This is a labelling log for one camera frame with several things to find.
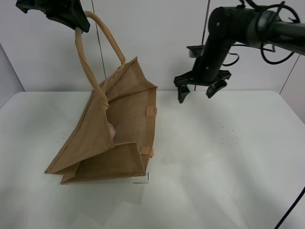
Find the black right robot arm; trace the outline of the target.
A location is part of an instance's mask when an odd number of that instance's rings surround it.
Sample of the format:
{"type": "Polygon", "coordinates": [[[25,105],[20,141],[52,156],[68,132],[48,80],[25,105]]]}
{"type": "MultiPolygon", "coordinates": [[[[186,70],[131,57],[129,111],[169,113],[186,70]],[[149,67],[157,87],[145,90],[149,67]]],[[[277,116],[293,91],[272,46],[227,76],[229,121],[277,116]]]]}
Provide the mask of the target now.
{"type": "Polygon", "coordinates": [[[180,103],[190,93],[189,85],[206,86],[208,98],[227,86],[231,73],[221,67],[233,46],[257,48],[271,65],[305,53],[305,25],[284,1],[264,6],[243,0],[236,7],[218,7],[210,15],[208,31],[205,44],[188,46],[195,58],[192,70],[174,79],[180,103]]]}

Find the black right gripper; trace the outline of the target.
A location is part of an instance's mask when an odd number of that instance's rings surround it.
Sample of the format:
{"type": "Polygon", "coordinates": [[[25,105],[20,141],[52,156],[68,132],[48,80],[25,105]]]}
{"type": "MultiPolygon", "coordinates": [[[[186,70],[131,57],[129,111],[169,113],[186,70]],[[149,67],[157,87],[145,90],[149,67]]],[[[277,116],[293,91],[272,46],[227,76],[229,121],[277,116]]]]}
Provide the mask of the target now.
{"type": "Polygon", "coordinates": [[[227,86],[226,80],[229,80],[231,73],[228,70],[220,70],[216,77],[210,82],[202,75],[197,76],[192,71],[174,78],[174,84],[178,88],[178,101],[183,103],[186,96],[190,93],[187,85],[207,86],[206,95],[212,98],[218,91],[227,86]]]}

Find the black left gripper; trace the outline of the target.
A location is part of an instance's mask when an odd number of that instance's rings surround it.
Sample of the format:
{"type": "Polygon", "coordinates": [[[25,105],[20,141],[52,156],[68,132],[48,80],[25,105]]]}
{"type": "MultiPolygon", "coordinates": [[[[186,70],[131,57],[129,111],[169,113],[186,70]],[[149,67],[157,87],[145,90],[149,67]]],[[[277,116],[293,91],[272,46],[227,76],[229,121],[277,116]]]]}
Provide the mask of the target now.
{"type": "Polygon", "coordinates": [[[18,0],[16,7],[22,12],[39,10],[49,20],[59,22],[75,30],[88,32],[90,23],[84,13],[80,0],[18,0]]]}

